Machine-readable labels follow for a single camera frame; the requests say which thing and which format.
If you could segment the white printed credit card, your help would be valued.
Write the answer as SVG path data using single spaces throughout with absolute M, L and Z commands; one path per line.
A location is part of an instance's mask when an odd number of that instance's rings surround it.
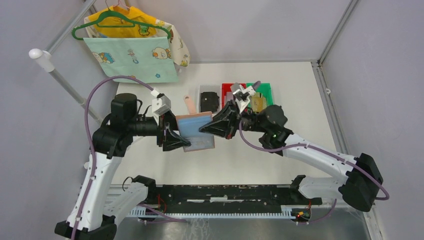
M 186 148 L 188 152 L 215 148 L 215 140 L 213 136 L 191 137 L 189 141 L 191 145 Z

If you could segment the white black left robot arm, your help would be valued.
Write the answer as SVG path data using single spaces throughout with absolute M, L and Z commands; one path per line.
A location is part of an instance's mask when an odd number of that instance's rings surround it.
M 57 235 L 69 240 L 112 240 L 132 209 L 141 202 L 151 204 L 156 200 L 155 180 L 138 175 L 128 189 L 107 203 L 113 177 L 134 137 L 156 137 L 157 145 L 165 152 L 190 145 L 177 134 L 176 117 L 167 96 L 153 92 L 151 117 L 139 113 L 141 105 L 132 93 L 117 94 L 101 126 L 89 134 L 87 173 L 71 214 L 55 226 Z

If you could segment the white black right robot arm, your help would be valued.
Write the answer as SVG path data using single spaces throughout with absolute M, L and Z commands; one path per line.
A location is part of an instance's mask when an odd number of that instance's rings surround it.
M 285 127 L 288 119 L 281 106 L 270 105 L 259 113 L 239 111 L 229 101 L 201 133 L 230 140 L 236 133 L 251 148 L 301 161 L 328 177 L 297 176 L 291 183 L 289 199 L 302 204 L 307 199 L 343 200 L 350 207 L 369 212 L 375 201 L 387 201 L 382 174 L 372 156 L 344 154 L 314 144 Z

